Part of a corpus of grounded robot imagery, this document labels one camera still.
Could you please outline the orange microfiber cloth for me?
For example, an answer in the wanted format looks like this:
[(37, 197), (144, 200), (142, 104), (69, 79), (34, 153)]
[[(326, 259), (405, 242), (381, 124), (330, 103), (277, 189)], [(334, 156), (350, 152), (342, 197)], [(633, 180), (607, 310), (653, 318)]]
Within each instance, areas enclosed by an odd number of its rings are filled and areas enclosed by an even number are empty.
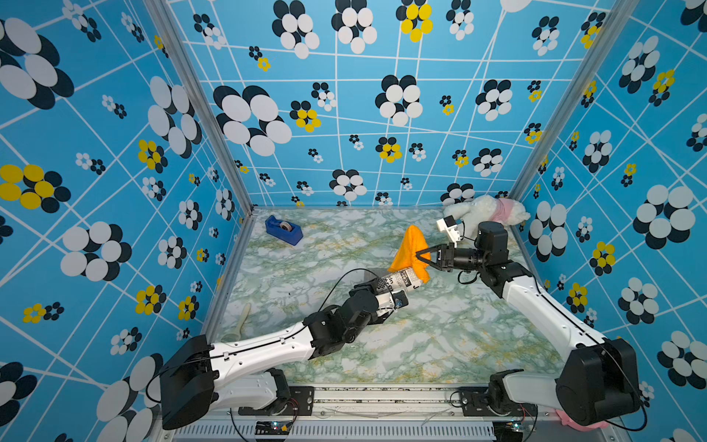
[(426, 284), (430, 281), (430, 276), (426, 270), (428, 263), (421, 261), (417, 257), (417, 252), (429, 248), (423, 232), (417, 226), (409, 226), (404, 234), (401, 246), (388, 271), (390, 273), (412, 268), (415, 275)]

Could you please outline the newspaper print eyeglass case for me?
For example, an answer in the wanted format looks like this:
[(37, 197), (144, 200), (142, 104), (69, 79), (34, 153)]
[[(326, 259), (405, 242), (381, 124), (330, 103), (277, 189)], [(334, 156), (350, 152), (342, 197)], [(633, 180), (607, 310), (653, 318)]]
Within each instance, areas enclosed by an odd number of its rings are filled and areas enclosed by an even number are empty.
[(412, 267), (407, 267), (383, 276), (380, 284), (385, 293), (398, 293), (418, 289), (423, 285), (423, 281), (417, 276)]

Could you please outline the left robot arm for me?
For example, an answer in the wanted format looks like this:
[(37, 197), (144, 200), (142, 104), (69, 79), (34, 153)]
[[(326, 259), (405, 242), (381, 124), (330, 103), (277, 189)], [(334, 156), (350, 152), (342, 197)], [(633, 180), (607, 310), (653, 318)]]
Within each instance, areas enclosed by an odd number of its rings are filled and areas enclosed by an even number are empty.
[(334, 354), (408, 304), (407, 289), (377, 278), (355, 285), (342, 305), (278, 333), (232, 343), (211, 344), (205, 335), (189, 339), (157, 375), (163, 429), (186, 427), (218, 408), (285, 403), (288, 387), (278, 366)]

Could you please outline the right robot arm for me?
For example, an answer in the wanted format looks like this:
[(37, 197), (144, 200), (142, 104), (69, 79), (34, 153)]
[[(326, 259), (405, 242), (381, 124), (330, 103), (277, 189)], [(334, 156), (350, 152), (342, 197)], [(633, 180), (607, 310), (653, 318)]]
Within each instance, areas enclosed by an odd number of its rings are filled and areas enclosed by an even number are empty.
[(564, 412), (582, 427), (644, 410), (638, 387), (637, 357), (630, 344), (611, 340), (580, 322), (539, 285), (525, 266), (512, 261), (506, 229), (497, 222), (479, 226), (472, 248), (461, 249), (453, 217), (438, 220), (449, 243), (416, 253), (439, 271), (475, 272), (498, 298), (520, 311), (553, 345), (563, 360), (558, 377), (509, 369), (490, 377), (487, 403), (497, 414), (535, 404)]

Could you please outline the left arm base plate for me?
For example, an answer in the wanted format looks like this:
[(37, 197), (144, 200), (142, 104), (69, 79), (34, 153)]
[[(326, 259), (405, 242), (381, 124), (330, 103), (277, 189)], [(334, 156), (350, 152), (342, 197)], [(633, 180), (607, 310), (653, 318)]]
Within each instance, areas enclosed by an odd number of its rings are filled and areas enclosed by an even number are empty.
[(263, 409), (240, 407), (241, 416), (311, 416), (315, 399), (315, 388), (311, 386), (294, 386), (289, 388), (289, 396), (277, 397)]

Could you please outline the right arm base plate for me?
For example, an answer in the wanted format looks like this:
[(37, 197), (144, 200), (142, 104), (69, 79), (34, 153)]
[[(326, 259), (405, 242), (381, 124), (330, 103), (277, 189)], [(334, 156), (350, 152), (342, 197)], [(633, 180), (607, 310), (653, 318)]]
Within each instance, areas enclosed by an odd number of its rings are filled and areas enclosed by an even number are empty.
[(460, 409), (464, 417), (489, 417), (523, 420), (533, 418), (538, 407), (529, 403), (511, 403), (502, 405), (499, 411), (493, 410), (487, 387), (460, 387), (450, 394), (450, 404)]

